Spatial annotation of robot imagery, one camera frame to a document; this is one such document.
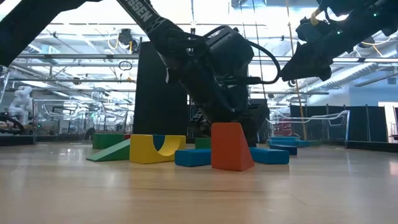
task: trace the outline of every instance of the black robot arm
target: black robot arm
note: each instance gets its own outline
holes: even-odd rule
[[[320,77],[325,81],[331,76],[333,59],[344,52],[352,52],[355,45],[382,30],[391,35],[398,27],[398,1],[396,0],[317,0],[317,12],[325,11],[328,22],[304,18],[297,28],[299,39],[307,43],[297,44],[292,59],[282,69],[283,81],[307,77]],[[349,14],[343,21],[333,21],[327,8],[338,16]]]

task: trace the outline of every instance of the wooden floor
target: wooden floor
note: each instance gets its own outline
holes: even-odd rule
[[[398,223],[398,156],[299,149],[245,172],[85,160],[90,146],[0,147],[0,223]]]

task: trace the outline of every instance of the yellow foam block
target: yellow foam block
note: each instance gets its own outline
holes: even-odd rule
[[[185,149],[187,137],[165,136],[162,148],[156,151],[154,137],[133,134],[130,138],[130,162],[153,164],[174,161],[175,151]]]

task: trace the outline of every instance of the black panel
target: black panel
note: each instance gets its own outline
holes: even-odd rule
[[[344,111],[344,106],[328,106],[328,114],[338,114]]]
[[[371,133],[370,141],[388,142],[387,121],[384,107],[368,106],[369,128]]]
[[[344,111],[343,106],[328,106],[328,114],[339,114]],[[332,124],[341,123],[342,119],[338,118],[331,121]],[[344,141],[346,139],[346,123],[341,126],[328,126],[328,139],[331,141]]]
[[[396,123],[398,124],[398,108],[395,108],[395,110],[396,110]]]
[[[166,67],[150,42],[141,44],[134,134],[187,134],[187,94],[165,82]]]
[[[307,117],[323,116],[326,115],[326,106],[307,106]],[[311,120],[306,123],[307,126],[307,139],[320,140],[326,138],[326,129],[323,128],[322,120]]]
[[[350,106],[349,116],[349,141],[367,141],[367,124],[366,124],[366,107],[364,106]]]
[[[35,144],[33,136],[0,136],[0,146],[23,146]]]
[[[385,142],[348,141],[348,149],[364,149],[377,152],[398,152],[398,144]]]
[[[305,113],[307,108],[303,108],[303,113],[304,113],[305,117],[307,116]],[[301,117],[301,112],[300,112],[299,106],[290,106],[290,117],[292,117],[292,118],[300,118]],[[292,134],[299,135],[303,139],[304,138],[303,124],[302,123],[292,123]]]

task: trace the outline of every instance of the ceiling light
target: ceiling light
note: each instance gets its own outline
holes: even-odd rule
[[[334,58],[333,61],[334,62],[357,62],[359,60],[359,58]]]
[[[37,82],[37,81],[21,81],[22,83],[28,84],[28,85],[32,85],[32,86],[37,86],[37,87],[41,87],[41,88],[48,88],[48,87],[52,87],[44,82]]]
[[[386,62],[386,63],[394,63],[398,62],[398,58],[367,58],[365,62]]]

